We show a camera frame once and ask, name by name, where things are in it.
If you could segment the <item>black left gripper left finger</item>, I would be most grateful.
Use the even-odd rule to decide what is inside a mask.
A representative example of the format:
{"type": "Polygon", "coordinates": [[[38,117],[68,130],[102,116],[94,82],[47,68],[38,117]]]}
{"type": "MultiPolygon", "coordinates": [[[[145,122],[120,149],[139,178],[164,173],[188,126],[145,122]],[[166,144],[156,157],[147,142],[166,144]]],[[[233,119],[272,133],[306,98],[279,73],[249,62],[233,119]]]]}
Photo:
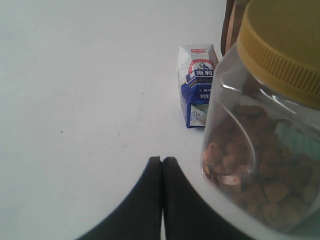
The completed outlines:
{"type": "Polygon", "coordinates": [[[130,193],[80,240],[159,240],[163,210],[163,169],[158,156],[148,159],[130,193]]]}

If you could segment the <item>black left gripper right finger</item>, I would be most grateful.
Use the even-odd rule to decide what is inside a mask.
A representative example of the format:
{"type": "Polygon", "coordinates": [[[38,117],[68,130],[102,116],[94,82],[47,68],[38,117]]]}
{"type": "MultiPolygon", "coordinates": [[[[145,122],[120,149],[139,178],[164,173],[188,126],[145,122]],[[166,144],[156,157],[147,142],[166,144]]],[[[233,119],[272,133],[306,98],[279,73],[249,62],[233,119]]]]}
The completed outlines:
{"type": "Polygon", "coordinates": [[[187,180],[178,161],[162,161],[163,216],[167,240],[250,240],[219,216],[187,180]]]}

